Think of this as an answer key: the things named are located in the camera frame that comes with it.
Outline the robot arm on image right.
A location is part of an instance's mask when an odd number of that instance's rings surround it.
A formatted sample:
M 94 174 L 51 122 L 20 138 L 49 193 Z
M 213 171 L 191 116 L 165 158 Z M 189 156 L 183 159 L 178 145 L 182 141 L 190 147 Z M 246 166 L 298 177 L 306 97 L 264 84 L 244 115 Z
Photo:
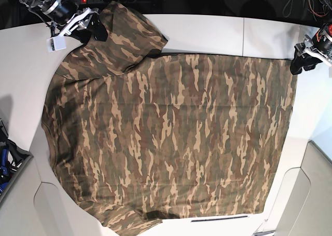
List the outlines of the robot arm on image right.
M 314 10 L 313 1 L 306 0 L 307 9 L 317 18 L 321 18 L 321 26 L 310 36 L 306 34 L 303 41 L 295 45 L 294 58 L 290 64 L 293 75 L 310 71 L 320 63 L 331 70 L 331 0 L 317 0 L 322 4 L 322 12 Z

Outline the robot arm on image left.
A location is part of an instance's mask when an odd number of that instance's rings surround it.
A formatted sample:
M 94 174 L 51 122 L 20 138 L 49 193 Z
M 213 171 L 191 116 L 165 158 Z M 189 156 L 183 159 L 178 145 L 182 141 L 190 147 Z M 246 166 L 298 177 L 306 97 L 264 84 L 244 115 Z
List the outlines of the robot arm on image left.
M 50 29 L 50 51 L 66 48 L 65 37 L 86 44 L 90 37 L 107 41 L 108 32 L 99 19 L 97 8 L 80 8 L 74 0 L 19 0 Z

